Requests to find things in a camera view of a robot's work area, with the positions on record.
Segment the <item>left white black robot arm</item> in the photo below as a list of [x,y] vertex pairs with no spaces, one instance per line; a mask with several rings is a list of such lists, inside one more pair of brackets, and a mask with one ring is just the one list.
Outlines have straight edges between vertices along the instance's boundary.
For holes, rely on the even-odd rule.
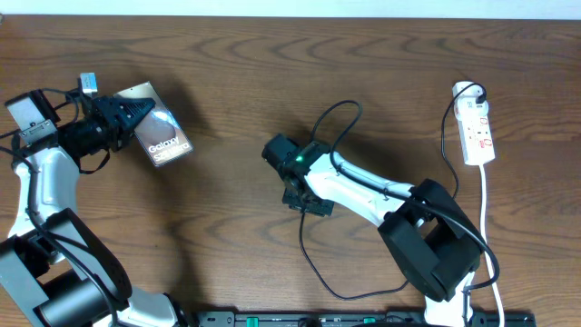
[[154,108],[152,98],[64,93],[75,117],[60,124],[37,89],[5,106],[18,124],[7,153],[21,188],[15,223],[1,243],[1,285],[34,326],[187,326],[166,293],[131,285],[117,258],[77,214],[81,160],[124,148]]

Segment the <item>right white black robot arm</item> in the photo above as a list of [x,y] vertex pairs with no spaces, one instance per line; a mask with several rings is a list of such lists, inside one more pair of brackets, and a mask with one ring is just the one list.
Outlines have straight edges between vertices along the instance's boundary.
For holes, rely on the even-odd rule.
[[349,163],[326,144],[301,147],[283,134],[268,141],[261,156],[284,182],[282,201],[291,209],[329,216],[338,203],[377,227],[407,281],[425,296],[426,323],[470,321],[465,289],[479,266],[482,240],[442,185],[394,182]]

